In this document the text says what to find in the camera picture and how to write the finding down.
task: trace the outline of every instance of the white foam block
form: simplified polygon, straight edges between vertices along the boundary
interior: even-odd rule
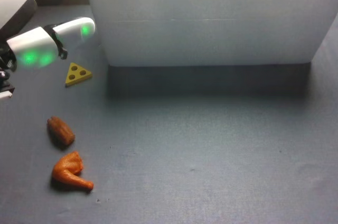
[[[338,0],[90,0],[113,66],[307,63]]]

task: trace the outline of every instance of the yellow triangle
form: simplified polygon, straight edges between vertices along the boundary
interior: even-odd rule
[[[87,69],[75,63],[70,63],[67,78],[65,80],[66,87],[82,82],[92,77],[92,73]]]

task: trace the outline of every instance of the glowing green light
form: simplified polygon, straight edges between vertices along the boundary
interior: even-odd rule
[[[90,28],[88,26],[83,26],[81,28],[81,34],[86,36],[86,35],[89,35],[90,34]]]
[[[53,52],[44,53],[39,59],[39,67],[48,66],[50,63],[52,63],[55,60],[55,58],[56,58],[56,55],[54,55]]]
[[[37,61],[37,52],[36,51],[27,51],[22,54],[22,61],[25,65],[31,66],[34,65]]]

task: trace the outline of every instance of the robotic hand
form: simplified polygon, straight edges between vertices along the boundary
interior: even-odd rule
[[[17,66],[41,68],[57,57],[66,59],[68,51],[81,45],[95,33],[91,18],[81,17],[70,22],[36,27],[0,44],[0,100],[12,96],[14,87],[8,82]]]

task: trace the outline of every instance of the gray table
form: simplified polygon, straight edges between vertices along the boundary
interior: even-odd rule
[[[77,16],[90,8],[39,8],[26,30]],[[337,26],[311,66],[109,68],[96,36],[18,68],[0,102],[0,222],[337,223]],[[65,88],[70,62],[93,78]],[[52,115],[76,133],[67,149]],[[74,150],[91,193],[51,180]]]

